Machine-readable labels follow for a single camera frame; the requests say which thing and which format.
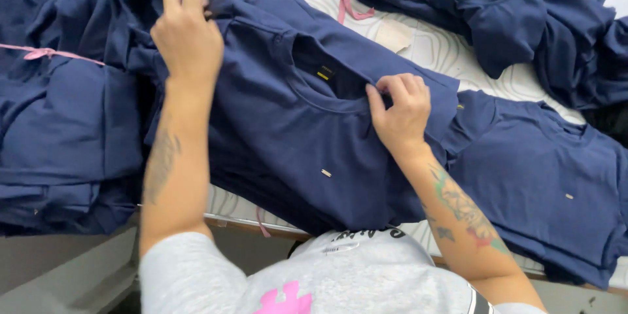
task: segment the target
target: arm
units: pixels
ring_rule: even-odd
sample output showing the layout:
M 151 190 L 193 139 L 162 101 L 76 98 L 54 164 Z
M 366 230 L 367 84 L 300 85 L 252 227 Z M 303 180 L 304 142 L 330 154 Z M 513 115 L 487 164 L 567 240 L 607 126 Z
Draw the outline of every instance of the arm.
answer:
M 373 125 L 419 195 L 449 268 L 494 305 L 519 302 L 545 310 L 491 222 L 423 141 L 430 110 L 423 79 L 411 74 L 383 77 L 377 88 L 390 92 L 393 106 L 386 110 L 377 90 L 368 86 Z
M 151 36 L 170 77 L 142 195 L 140 256 L 183 232 L 212 237 L 203 220 L 209 184 L 207 129 L 223 43 L 203 0 L 163 0 Z

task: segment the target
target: table surface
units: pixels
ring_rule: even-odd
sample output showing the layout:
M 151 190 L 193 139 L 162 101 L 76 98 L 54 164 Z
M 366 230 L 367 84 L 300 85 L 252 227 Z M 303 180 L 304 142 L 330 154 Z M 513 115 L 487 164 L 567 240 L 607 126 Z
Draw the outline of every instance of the table surface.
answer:
M 306 0 L 311 6 L 324 11 L 333 17 L 338 12 L 340 0 Z M 366 12 L 365 5 L 353 2 L 354 9 Z M 628 15 L 628 0 L 607 0 L 606 5 L 615 6 L 617 17 Z M 582 116 L 574 111 L 562 107 L 550 98 L 539 86 L 538 80 L 530 64 L 516 64 L 506 69 L 498 80 L 488 77 L 478 65 L 473 49 L 458 35 L 447 32 L 425 22 L 411 17 L 387 12 L 375 12 L 375 16 L 362 21 L 355 21 L 350 17 L 345 20 L 345 26 L 355 30 L 370 39 L 375 38 L 380 21 L 383 18 L 400 21 L 413 30 L 412 44 L 399 52 L 424 68 L 434 70 L 461 80 L 460 90 L 483 90 L 491 95 L 508 98 L 510 100 L 545 100 L 556 109 L 565 119 L 583 123 Z M 243 229 L 259 229 L 255 216 L 257 207 L 237 195 L 212 185 L 210 201 L 206 211 L 209 224 L 219 227 L 240 227 Z M 294 239 L 306 239 L 309 236 L 303 231 L 288 224 L 266 211 L 261 211 L 264 226 L 272 235 Z M 405 223 L 400 228 L 418 240 L 436 262 L 442 262 L 440 251 L 426 221 L 419 223 Z M 515 255 L 515 260 L 531 278 L 543 278 L 543 266 L 530 259 Z M 619 259 L 617 270 L 610 280 L 613 289 L 628 289 L 628 257 Z

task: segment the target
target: wavy line pattern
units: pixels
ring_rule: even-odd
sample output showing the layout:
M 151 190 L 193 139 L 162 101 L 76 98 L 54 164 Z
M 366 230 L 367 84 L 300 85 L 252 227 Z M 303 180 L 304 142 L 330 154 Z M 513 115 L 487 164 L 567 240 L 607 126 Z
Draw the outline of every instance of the wavy line pattern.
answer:
M 340 0 L 306 1 L 318 10 L 336 16 Z M 353 4 L 358 12 L 366 12 L 368 9 L 357 1 Z M 606 5 L 614 5 L 618 13 L 628 14 L 628 0 L 607 0 Z M 545 100 L 570 122 L 584 122 L 578 112 L 562 107 L 541 89 L 531 65 L 513 65 L 504 70 L 499 80 L 493 80 L 478 65 L 473 48 L 469 47 L 463 38 L 443 29 L 398 13 L 379 11 L 370 19 L 359 22 L 348 17 L 345 20 L 345 26 L 365 37 L 374 39 L 379 21 L 384 17 L 403 22 L 414 29 L 412 45 L 399 52 L 399 55 L 422 67 L 459 78 L 462 81 L 460 90 L 484 90 L 491 95 L 511 100 Z M 207 208 L 209 214 L 256 220 L 255 209 L 256 206 L 253 203 L 212 186 Z M 264 212 L 262 221 L 293 227 L 269 212 Z M 441 255 L 427 222 L 405 223 L 401 229 L 418 240 L 431 255 Z M 515 255 L 515 260 L 526 272 L 543 273 L 543 266 L 537 262 L 520 255 Z M 610 280 L 610 286 L 628 289 L 628 257 L 619 259 L 617 270 Z

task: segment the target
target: t-shirt sleeve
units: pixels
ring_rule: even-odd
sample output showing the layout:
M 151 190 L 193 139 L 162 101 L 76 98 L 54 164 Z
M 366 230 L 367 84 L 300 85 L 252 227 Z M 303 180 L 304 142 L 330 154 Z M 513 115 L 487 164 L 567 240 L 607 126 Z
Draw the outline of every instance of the t-shirt sleeve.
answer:
M 139 264 L 144 314 L 232 314 L 246 276 L 207 236 L 188 232 L 155 244 Z
M 535 306 L 524 303 L 502 303 L 494 308 L 494 314 L 547 314 Z

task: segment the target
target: gray t-shirt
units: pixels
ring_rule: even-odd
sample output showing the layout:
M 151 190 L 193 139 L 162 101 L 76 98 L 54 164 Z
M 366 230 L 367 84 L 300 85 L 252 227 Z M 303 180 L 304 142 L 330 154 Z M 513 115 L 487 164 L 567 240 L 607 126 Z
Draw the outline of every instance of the gray t-shirt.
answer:
M 543 313 L 492 306 L 395 228 L 328 232 L 248 278 L 209 238 L 177 234 L 148 251 L 139 275 L 144 314 Z

